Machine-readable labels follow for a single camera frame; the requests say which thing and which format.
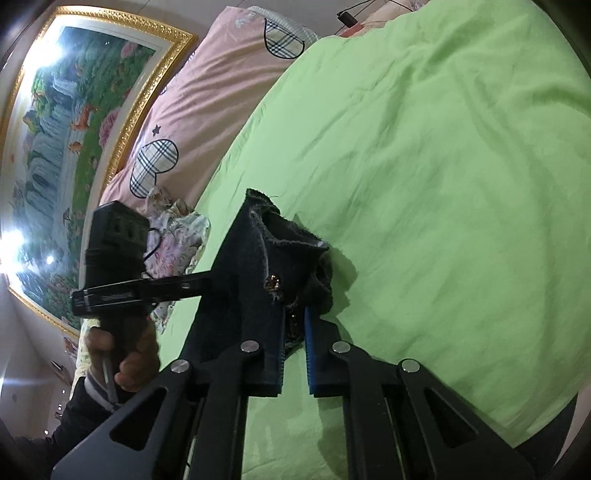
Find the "waterfall painting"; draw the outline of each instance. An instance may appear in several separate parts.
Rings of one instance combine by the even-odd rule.
[[[119,24],[101,19],[118,14]],[[70,333],[80,330],[70,293],[82,286],[84,232],[100,191],[146,98],[194,38],[176,29],[158,37],[171,27],[146,20],[59,8],[24,60],[1,131],[0,266],[13,293]],[[134,21],[151,32],[131,28]]]

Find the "black cable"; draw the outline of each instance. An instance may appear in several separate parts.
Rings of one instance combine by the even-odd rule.
[[[368,3],[370,3],[370,2],[372,2],[372,3],[373,3],[373,2],[375,2],[375,0],[365,0],[365,2],[360,2],[360,3],[358,3],[358,4],[355,4],[355,5],[353,5],[352,7],[345,8],[344,10],[341,10],[340,12],[338,12],[338,13],[337,13],[337,15],[343,14],[343,13],[345,13],[345,12],[347,12],[347,11],[351,10],[351,9],[354,9],[355,7],[358,7],[359,5],[368,4]],[[395,0],[388,0],[388,2],[392,2],[393,4],[399,5],[399,6],[400,6],[400,7],[402,7],[402,8],[406,8],[406,10],[408,10],[409,12],[412,12],[412,11],[413,11],[411,8],[407,7],[406,5],[399,4],[399,3],[398,3],[398,2],[396,2]]]
[[[352,8],[358,7],[359,5],[368,4],[369,2],[375,2],[375,0],[365,0],[365,2],[360,2],[358,4],[353,5],[352,7],[341,10],[339,13],[337,13],[337,15],[344,14],[346,11],[351,10]]]
[[[376,1],[376,0],[365,0],[365,2],[361,2],[361,3],[355,4],[355,5],[353,5],[352,7],[349,7],[349,8],[345,8],[344,10],[341,10],[340,12],[338,12],[338,13],[337,13],[337,17],[338,17],[338,16],[340,16],[340,15],[342,15],[342,14],[343,14],[343,13],[345,13],[346,11],[348,11],[348,10],[351,10],[352,8],[358,7],[359,5],[363,5],[363,4],[370,4],[370,5],[371,5],[371,4],[373,4],[375,1]],[[399,7],[405,8],[405,9],[406,9],[406,10],[408,10],[409,12],[414,12],[414,10],[413,10],[413,9],[411,9],[411,8],[407,7],[406,5],[400,4],[400,3],[398,3],[398,2],[397,2],[397,1],[395,1],[395,0],[388,0],[388,2],[392,2],[393,4],[396,4],[396,5],[398,5]],[[358,16],[358,15],[359,15],[361,12],[363,12],[363,10],[365,10],[367,7],[364,7],[364,8],[362,8],[362,9],[361,9],[360,11],[358,11],[358,12],[357,12],[357,14],[356,14],[356,15],[354,15],[353,17],[354,17],[354,18],[357,18],[357,16]],[[347,25],[344,25],[344,26],[340,27],[340,28],[339,28],[339,29],[338,29],[338,30],[335,32],[335,35],[338,35],[338,34],[339,34],[339,32],[340,32],[341,30],[344,30],[344,29],[346,29],[346,28],[347,28]]]
[[[399,5],[399,6],[403,7],[403,8],[406,8],[409,12],[413,12],[414,11],[413,9],[407,7],[406,5],[399,4],[398,2],[395,2],[394,0],[388,0],[388,2],[392,2],[393,4],[396,4],[396,5]]]
[[[160,245],[162,244],[162,234],[160,233],[160,230],[158,230],[157,228],[151,228],[150,230],[148,230],[148,232],[158,232],[160,238],[158,238],[158,245],[156,245],[156,247],[154,247],[154,249],[144,257],[144,262],[149,259],[152,255],[154,255],[156,253],[156,250],[160,248]]]

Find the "plaid heart pattern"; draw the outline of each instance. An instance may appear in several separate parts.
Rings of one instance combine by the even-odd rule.
[[[304,42],[286,28],[265,19],[265,46],[280,59],[293,60],[304,52]]]
[[[129,189],[137,198],[144,199],[159,173],[172,170],[178,162],[178,148],[172,140],[155,140],[144,145],[135,157]]]

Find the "pillowcase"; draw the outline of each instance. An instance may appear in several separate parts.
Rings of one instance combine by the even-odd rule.
[[[274,12],[227,7],[154,102],[100,203],[138,208],[157,185],[193,208],[257,104],[316,39]]]

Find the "hand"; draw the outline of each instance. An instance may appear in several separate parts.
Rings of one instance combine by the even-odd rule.
[[[102,355],[113,348],[113,336],[98,327],[92,327],[86,337],[86,346],[90,353],[91,369],[95,380],[104,384]],[[146,321],[146,329],[136,344],[136,351],[131,352],[120,364],[115,375],[115,383],[123,390],[137,392],[146,386],[160,370],[158,343],[152,321]]]

